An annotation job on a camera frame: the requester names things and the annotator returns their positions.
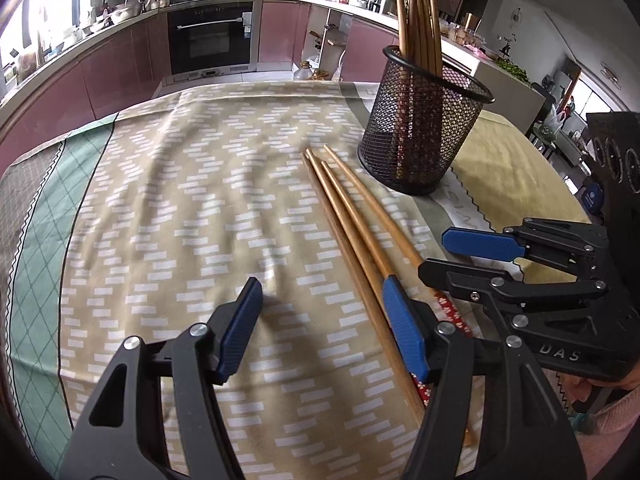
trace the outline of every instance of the mesh pen holder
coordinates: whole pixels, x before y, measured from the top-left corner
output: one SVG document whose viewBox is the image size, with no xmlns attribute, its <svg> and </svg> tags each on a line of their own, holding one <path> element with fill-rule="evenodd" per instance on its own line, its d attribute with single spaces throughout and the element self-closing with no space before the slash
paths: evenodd
<svg viewBox="0 0 640 480">
<path fill-rule="evenodd" d="M 385 72 L 358 146 L 364 168 L 409 195 L 434 191 L 494 97 L 482 83 L 444 62 L 442 78 L 386 46 Z"/>
</svg>

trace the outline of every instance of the built-in oven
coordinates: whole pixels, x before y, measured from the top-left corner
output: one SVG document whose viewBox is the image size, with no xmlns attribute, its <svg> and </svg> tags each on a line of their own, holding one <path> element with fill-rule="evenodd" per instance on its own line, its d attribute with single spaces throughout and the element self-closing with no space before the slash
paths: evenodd
<svg viewBox="0 0 640 480">
<path fill-rule="evenodd" d="M 193 2 L 168 14 L 168 83 L 255 71 L 261 0 Z"/>
</svg>

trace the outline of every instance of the tablecloth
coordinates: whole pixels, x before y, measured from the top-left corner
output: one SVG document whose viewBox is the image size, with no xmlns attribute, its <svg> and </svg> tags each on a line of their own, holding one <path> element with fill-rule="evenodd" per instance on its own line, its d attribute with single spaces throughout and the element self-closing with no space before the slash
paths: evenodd
<svg viewBox="0 0 640 480">
<path fill-rule="evenodd" d="M 52 140 L 7 170 L 0 181 L 4 393 L 50 473 L 126 336 L 173 338 L 256 276 L 264 309 L 238 373 L 216 391 L 247 478 L 399 476 L 417 426 L 300 153 L 334 147 L 423 256 L 455 258 L 438 243 L 451 225 L 500 230 L 524 216 L 586 216 L 527 139 L 488 112 L 430 197 L 414 201 L 383 187 L 355 155 L 376 89 L 330 82 L 189 89 Z M 408 294 L 444 318 L 390 235 L 361 209 Z M 520 273 L 513 264 L 485 263 Z M 527 281 L 563 279 L 533 264 L 522 270 Z M 456 304 L 481 336 L 471 306 Z M 162 386 L 170 459 L 187 472 L 171 381 Z M 475 378 L 476 442 L 482 400 L 483 380 Z M 463 450 L 460 472 L 473 467 L 476 452 Z"/>
</svg>

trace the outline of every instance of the blue gripper pad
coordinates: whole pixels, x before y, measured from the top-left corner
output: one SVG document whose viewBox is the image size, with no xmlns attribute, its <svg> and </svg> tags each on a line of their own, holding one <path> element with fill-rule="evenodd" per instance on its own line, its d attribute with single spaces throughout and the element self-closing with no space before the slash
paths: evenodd
<svg viewBox="0 0 640 480">
<path fill-rule="evenodd" d="M 395 276 L 389 276 L 383 283 L 382 298 L 404 366 L 420 382 L 424 382 L 429 373 L 426 343 L 409 308 L 411 300 Z"/>
<path fill-rule="evenodd" d="M 442 235 L 443 247 L 454 254 L 512 262 L 525 255 L 526 248 L 511 235 L 452 227 Z"/>
<path fill-rule="evenodd" d="M 216 372 L 223 383 L 238 371 L 244 350 L 262 310 L 262 285 L 249 278 L 236 300 L 238 308 L 220 342 L 220 362 Z"/>
</svg>

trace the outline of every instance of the diamond pattern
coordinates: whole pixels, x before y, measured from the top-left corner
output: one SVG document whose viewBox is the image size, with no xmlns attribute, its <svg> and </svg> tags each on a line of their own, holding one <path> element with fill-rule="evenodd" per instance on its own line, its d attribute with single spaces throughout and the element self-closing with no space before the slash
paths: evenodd
<svg viewBox="0 0 640 480">
<path fill-rule="evenodd" d="M 22 420 L 44 468 L 56 475 L 71 424 L 58 379 L 60 277 L 76 212 L 111 133 L 101 124 L 68 137 L 44 185 L 15 275 L 11 360 Z"/>
</svg>

